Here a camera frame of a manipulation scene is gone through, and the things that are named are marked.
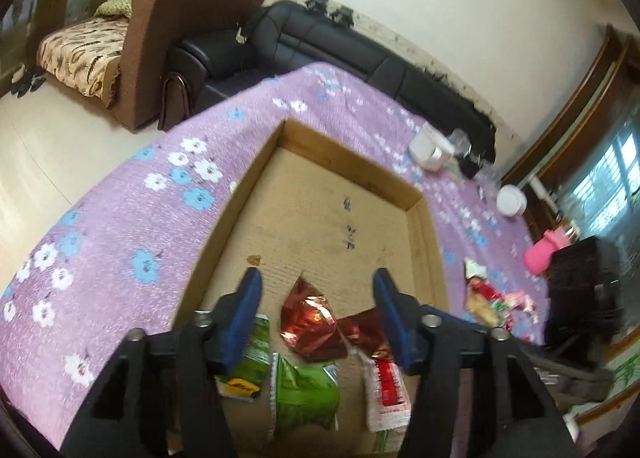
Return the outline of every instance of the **floral bedsheet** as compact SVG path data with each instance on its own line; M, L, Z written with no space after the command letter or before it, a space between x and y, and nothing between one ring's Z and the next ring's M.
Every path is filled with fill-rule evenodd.
M406 149L424 123L328 64L266 80L174 128L91 189L44 236L0 301L0 384L60 446L89 386L132 327L165 331L201 246L236 182L287 117L394 170L428 199L450 309L465 311L463 258L500 291L527 292L540 322L516 313L516 335L541 341L545 283L522 266L531 240L478 183L425 174Z

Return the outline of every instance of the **white container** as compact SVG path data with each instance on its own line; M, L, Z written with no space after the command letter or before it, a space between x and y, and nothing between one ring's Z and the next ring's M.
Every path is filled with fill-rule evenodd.
M498 192L496 204L500 213L508 218L521 216L527 209L527 197L515 185L505 185Z
M440 131L425 123L409 144L411 158L423 169L437 171L455 153L455 146Z

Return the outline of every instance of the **cardboard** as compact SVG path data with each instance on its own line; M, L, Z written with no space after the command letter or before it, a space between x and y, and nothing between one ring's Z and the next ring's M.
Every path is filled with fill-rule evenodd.
M262 272L260 313L269 316L271 351L294 365L279 335L280 308L299 275L322 291L334 314L372 308L372 275L388 268L398 288L448 310L436 234L422 194L338 142L286 120L246 172L204 246L174 325L233 292L247 266ZM357 357L337 361L339 431L312 425L268 441L269 394L254 404L223 400L239 452L281 456L370 454L366 401ZM415 377L406 380L411 394Z

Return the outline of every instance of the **pink bottle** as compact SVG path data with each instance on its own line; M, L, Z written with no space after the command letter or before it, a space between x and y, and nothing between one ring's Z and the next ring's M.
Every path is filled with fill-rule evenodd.
M527 269L534 275L543 273L551 265L551 256L556 250L568 247L571 241L564 228L558 227L554 231L546 231L542 239L529 248L522 259Z

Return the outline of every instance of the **red and white wrapper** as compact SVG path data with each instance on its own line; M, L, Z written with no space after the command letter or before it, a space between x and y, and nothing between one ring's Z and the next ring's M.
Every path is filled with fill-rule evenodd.
M405 427L411 418L411 401L400 369L393 362L369 359L358 351L367 392L367 427L371 432Z

